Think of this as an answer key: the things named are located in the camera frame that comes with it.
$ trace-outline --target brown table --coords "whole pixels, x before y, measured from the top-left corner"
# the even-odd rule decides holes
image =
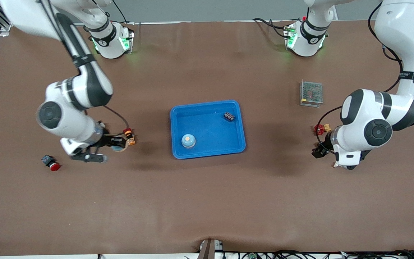
[[[36,123],[46,86],[76,74],[61,44],[14,28],[0,39],[0,255],[185,253],[206,238],[242,251],[414,249],[414,126],[354,171],[310,154],[323,113],[395,81],[365,21],[334,22],[311,58],[256,23],[135,30],[134,54],[96,55],[115,88],[110,107],[138,134],[123,153],[103,149],[106,164],[69,160]],[[301,80],[323,83],[321,108],[299,106]],[[226,99],[240,103],[245,152],[174,158],[170,109]],[[104,108],[89,114],[123,128]]]

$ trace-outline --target metal perforated box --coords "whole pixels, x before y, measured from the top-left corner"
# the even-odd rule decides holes
[[[319,108],[323,103],[322,84],[301,81],[299,97],[300,105]]]

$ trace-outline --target red and black toy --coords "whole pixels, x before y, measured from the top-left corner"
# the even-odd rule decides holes
[[[41,158],[41,161],[51,169],[51,171],[57,171],[61,165],[55,160],[55,158],[45,155]]]

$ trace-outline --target blue plastic tray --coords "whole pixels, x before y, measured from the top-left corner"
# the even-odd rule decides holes
[[[225,112],[235,116],[223,118]],[[234,100],[179,105],[170,111],[172,153],[178,159],[240,153],[245,149],[239,104]],[[196,138],[194,147],[181,144],[185,134]]]

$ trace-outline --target blue tray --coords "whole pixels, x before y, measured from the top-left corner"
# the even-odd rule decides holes
[[[223,118],[225,112],[235,116]],[[178,159],[240,153],[245,149],[239,104],[234,100],[179,105],[170,111],[172,153]],[[181,144],[185,134],[196,138],[194,147]]]

